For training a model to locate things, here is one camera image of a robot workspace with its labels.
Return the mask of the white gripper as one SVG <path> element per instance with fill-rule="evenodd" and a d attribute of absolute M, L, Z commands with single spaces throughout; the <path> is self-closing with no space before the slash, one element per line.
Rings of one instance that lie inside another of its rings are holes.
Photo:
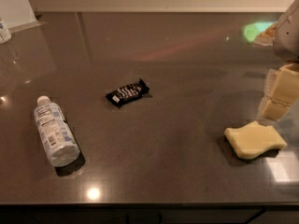
<path fill-rule="evenodd" d="M 299 0 L 279 17 L 273 48 L 279 58 L 290 63 L 268 71 L 261 116 L 279 120 L 299 98 Z"/>

